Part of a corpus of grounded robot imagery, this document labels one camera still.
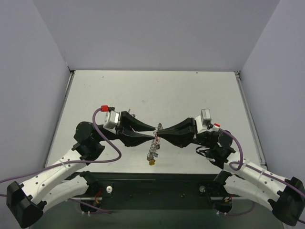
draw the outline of white wall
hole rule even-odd
[[[2,0],[0,30],[1,180],[42,168],[70,73],[31,0]],[[0,228],[19,228],[5,198]]]
[[[70,69],[237,71],[279,0],[33,0]]]
[[[305,183],[304,9],[304,0],[280,1],[241,80],[269,169]]]

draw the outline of white board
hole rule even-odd
[[[76,143],[73,139],[79,122],[92,122],[93,112],[101,105],[128,111],[152,126],[164,128],[185,118],[200,115],[209,108],[212,120],[229,130],[240,141],[244,156],[259,165],[241,94],[234,73],[223,72],[155,72],[155,71],[76,71],[60,123],[50,150],[47,165],[57,161]],[[97,116],[102,124],[105,114]],[[91,172],[187,173],[217,174],[220,169],[196,154],[197,145],[178,148],[161,139],[159,157],[154,166],[146,156],[151,142],[137,147],[124,147],[122,158],[108,164],[91,164]],[[98,160],[117,157],[107,143]]]

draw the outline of red cap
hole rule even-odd
[[[102,112],[108,112],[109,111],[109,107],[107,105],[103,105],[103,106],[101,106],[101,111]]]

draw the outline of screw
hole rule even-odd
[[[112,187],[111,187],[111,186],[107,186],[106,192],[107,192],[107,193],[112,193]]]
[[[201,186],[199,187],[199,191],[202,192],[202,193],[205,192],[205,186],[201,185]]]

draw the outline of robotic arm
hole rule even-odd
[[[7,206],[19,222],[21,228],[34,224],[51,207],[73,196],[88,194],[94,196],[100,189],[107,193],[90,172],[81,172],[73,179],[63,182],[77,170],[95,161],[105,149],[100,145],[103,140],[120,139],[125,146],[138,146],[155,137],[136,131],[154,131],[155,128],[135,119],[128,112],[116,112],[113,107],[102,106],[107,112],[104,125],[94,122],[81,122],[76,128],[73,146],[51,169],[37,174],[20,184],[13,182],[7,188]],[[287,179],[270,173],[243,157],[238,141],[217,124],[211,124],[208,109],[203,109],[196,118],[187,118],[170,128],[161,129],[157,136],[178,147],[190,143],[200,145],[196,152],[204,156],[213,165],[222,169],[214,183],[227,193],[248,198],[266,208],[283,223],[295,226],[305,207],[305,190],[297,178]],[[239,153],[231,148],[236,141]],[[225,201],[214,202],[214,207],[228,212]]]

